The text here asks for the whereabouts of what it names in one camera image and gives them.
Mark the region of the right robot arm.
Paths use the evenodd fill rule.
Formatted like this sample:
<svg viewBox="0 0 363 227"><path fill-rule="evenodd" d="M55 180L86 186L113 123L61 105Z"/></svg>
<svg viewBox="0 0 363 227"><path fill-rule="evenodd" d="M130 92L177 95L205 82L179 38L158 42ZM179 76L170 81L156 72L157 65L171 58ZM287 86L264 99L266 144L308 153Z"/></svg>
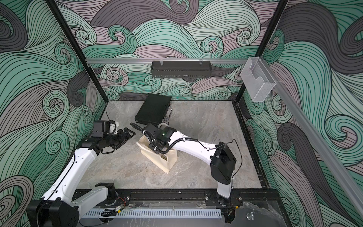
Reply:
<svg viewBox="0 0 363 227"><path fill-rule="evenodd" d="M228 199L232 191L233 172L237 160L227 143L209 144L188 137L169 127L148 124L139 129L149 141L153 153L166 155L172 149L198 158L210 166L211 176L217 181L217 193Z"/></svg>

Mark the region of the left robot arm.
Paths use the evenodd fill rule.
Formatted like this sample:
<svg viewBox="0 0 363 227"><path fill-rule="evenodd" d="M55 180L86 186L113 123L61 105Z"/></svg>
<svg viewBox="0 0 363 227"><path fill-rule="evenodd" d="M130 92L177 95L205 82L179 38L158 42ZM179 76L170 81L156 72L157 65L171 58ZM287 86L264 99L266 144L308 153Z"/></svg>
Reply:
<svg viewBox="0 0 363 227"><path fill-rule="evenodd" d="M81 140L68 165L55 183L38 200L32 200L27 208L32 227L75 227L79 220L101 202L113 205L117 193L113 183L98 183L85 195L73 199L83 175L104 148L116 150L135 136L128 128L116 134L97 132L94 137Z"/></svg>

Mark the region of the aluminium wall rail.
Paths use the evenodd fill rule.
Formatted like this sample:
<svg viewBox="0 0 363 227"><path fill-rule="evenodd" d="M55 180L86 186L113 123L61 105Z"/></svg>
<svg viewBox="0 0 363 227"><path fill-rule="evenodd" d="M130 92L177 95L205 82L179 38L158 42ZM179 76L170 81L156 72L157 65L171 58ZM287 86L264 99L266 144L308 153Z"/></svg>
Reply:
<svg viewBox="0 0 363 227"><path fill-rule="evenodd" d="M228 64L240 65L246 64L248 59L191 59L191 58L87 58L87 64L151 64L153 61L159 61L163 64L165 61L196 61L203 63L209 61L211 64Z"/></svg>

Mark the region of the cream canvas tote bag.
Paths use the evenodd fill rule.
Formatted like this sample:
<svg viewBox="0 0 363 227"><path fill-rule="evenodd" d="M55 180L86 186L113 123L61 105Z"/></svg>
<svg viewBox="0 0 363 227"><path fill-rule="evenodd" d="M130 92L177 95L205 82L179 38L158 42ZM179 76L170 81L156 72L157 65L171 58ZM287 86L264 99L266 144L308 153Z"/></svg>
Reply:
<svg viewBox="0 0 363 227"><path fill-rule="evenodd" d="M168 174L178 159L177 151L169 148L171 135L176 132L176 130L171 129L167 124L164 123L162 123L160 127L157 128L159 131L157 134L157 139L163 143L162 153L154 153L148 147L149 141L145 135L139 139L137 145L140 148L141 154L143 154L156 166Z"/></svg>

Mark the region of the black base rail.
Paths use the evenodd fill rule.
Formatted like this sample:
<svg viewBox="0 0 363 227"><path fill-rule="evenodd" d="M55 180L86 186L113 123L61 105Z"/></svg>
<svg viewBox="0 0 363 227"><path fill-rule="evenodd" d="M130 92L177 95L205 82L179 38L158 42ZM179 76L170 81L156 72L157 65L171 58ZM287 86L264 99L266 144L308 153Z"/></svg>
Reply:
<svg viewBox="0 0 363 227"><path fill-rule="evenodd" d="M213 207L240 206L247 201L269 202L280 200L273 189L232 189L230 197L224 199L217 189L116 189L116 199L111 203L98 202L106 208L118 205L137 207L146 202L196 202Z"/></svg>

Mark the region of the clear acrylic wall holder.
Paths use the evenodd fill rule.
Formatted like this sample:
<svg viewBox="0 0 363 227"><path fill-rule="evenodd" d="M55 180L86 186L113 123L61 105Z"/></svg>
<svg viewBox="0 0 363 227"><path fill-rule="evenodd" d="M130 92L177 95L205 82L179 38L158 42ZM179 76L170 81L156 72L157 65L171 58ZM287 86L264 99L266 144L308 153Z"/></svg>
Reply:
<svg viewBox="0 0 363 227"><path fill-rule="evenodd" d="M264 102L276 85L269 64L260 57L248 58L240 75L254 103Z"/></svg>

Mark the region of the black wall tray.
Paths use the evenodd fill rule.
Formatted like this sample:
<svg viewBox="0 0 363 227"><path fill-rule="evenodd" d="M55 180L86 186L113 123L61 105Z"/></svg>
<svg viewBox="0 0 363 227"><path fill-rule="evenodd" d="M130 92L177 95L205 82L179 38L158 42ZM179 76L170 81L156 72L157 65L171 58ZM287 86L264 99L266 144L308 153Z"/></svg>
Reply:
<svg viewBox="0 0 363 227"><path fill-rule="evenodd" d="M210 78L212 66L209 61L165 61L163 64L153 61L151 73L158 79Z"/></svg>

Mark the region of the black ribbed carrying case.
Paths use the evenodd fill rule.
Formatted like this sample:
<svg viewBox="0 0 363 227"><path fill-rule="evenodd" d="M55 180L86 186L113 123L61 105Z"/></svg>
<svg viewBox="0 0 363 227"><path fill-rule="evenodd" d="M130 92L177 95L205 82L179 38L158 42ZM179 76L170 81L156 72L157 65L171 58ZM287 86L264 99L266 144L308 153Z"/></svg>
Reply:
<svg viewBox="0 0 363 227"><path fill-rule="evenodd" d="M166 116L171 101L172 98L169 96L149 94L136 114L135 122L158 126Z"/></svg>

